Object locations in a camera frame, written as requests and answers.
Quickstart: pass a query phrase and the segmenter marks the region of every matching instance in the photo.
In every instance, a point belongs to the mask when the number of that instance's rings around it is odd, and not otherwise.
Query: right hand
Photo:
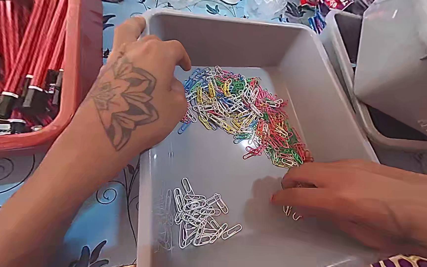
[[[427,175],[348,160],[294,167],[282,184],[273,204],[329,219],[383,252],[427,257]]]

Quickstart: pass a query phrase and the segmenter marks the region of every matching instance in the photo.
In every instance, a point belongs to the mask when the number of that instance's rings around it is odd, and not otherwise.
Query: forearm
[[[136,153],[115,151],[91,102],[0,208],[0,267],[46,266],[81,204]]]

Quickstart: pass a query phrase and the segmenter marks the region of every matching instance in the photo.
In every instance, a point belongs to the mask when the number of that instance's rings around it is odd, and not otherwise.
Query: gray plastic container
[[[338,19],[343,21],[341,23],[341,31],[337,24]],[[427,141],[390,138],[382,135],[373,124],[367,106],[357,99],[354,94],[355,74],[353,72],[349,53],[347,52],[347,47],[349,47],[353,53],[358,50],[362,17],[347,12],[332,10],[326,16],[325,21],[327,27],[321,33],[320,39],[329,55],[329,59],[339,77],[340,83],[353,105],[357,114],[357,121],[366,132],[368,138],[376,145],[400,151],[427,151]],[[358,55],[354,54],[351,55],[351,57],[357,60]]]
[[[353,90],[427,135],[427,0],[385,0],[365,11]]]
[[[359,158],[378,161],[356,123],[352,108],[327,54],[311,29],[173,10],[145,13],[147,34],[179,40],[194,66],[216,66],[262,78],[262,86],[289,102],[289,121],[316,161]],[[179,69],[179,80],[189,73]],[[140,267],[351,266],[371,263],[374,252],[346,238],[330,225],[287,218],[270,205],[287,169],[265,156],[243,160],[245,142],[191,125],[176,128],[163,142],[141,155],[138,264]],[[196,193],[222,195],[229,213],[219,222],[240,223],[243,230],[228,240],[185,249],[178,247],[178,226],[170,228],[173,248],[165,250],[159,210],[167,190],[187,177]]]

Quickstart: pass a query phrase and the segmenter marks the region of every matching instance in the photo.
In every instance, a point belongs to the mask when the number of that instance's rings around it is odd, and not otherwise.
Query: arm
[[[317,188],[298,188],[298,184]],[[365,245],[427,257],[427,175],[364,161],[306,163],[292,168],[277,205],[327,219]]]
[[[133,156],[162,141],[187,109],[177,41],[137,41],[143,18],[115,30],[113,53],[67,129],[0,208],[0,267],[46,266],[81,204]]]

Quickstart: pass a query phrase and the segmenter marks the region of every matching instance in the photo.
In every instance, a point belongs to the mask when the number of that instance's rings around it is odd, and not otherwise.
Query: flower tattoo
[[[127,58],[117,60],[98,81],[91,98],[116,151],[126,145],[137,126],[158,119],[150,103],[155,86],[156,78]]]

